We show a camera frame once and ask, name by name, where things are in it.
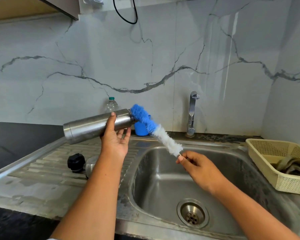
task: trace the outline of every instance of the black cable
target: black cable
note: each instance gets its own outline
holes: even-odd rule
[[[133,1],[134,12],[136,14],[136,21],[133,22],[133,23],[130,22],[130,21],[128,21],[128,20],[126,20],[123,16],[120,15],[120,13],[118,12],[117,7],[116,7],[115,0],[113,0],[113,6],[114,6],[115,11],[117,12],[117,14],[120,16],[120,18],[122,18],[124,21],[126,21],[129,24],[136,24],[138,22],[138,14],[137,14],[137,9],[136,9],[136,4],[134,3],[134,0],[132,0],[132,1]]]

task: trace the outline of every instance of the kitchen cabinet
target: kitchen cabinet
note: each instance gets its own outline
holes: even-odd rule
[[[56,12],[78,20],[79,0],[0,0],[0,20]]]

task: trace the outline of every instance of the sink drain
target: sink drain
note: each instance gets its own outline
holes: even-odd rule
[[[183,199],[176,208],[180,220],[190,227],[202,228],[208,224],[207,209],[197,200]]]

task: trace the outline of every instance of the dish rack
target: dish rack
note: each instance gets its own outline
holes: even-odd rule
[[[271,165],[288,156],[300,158],[300,145],[264,139],[247,139],[246,142],[252,161],[276,190],[300,194],[300,176],[281,173]]]

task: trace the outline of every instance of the blue plastic cup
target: blue plastic cup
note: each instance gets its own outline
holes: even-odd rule
[[[140,121],[134,124],[134,130],[137,136],[147,136],[149,134],[144,123],[141,123]]]

